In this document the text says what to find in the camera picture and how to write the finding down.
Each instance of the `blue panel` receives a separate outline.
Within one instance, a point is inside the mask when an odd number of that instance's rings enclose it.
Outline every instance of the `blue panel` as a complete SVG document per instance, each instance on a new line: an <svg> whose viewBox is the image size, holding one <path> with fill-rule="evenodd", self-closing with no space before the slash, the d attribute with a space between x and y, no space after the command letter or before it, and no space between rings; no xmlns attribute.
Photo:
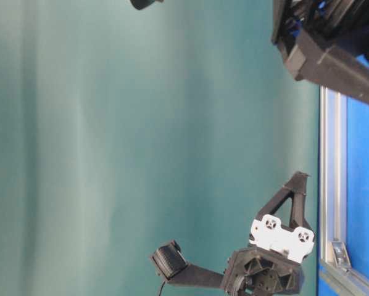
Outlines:
<svg viewBox="0 0 369 296"><path fill-rule="evenodd" d="M347 111L347 248L369 278L369 106L349 99Z"/></svg>
<svg viewBox="0 0 369 296"><path fill-rule="evenodd" d="M334 290L331 289L329 285L321 278L319 278L318 285L319 285L318 289L319 296L337 296L337 293L334 292Z"/></svg>

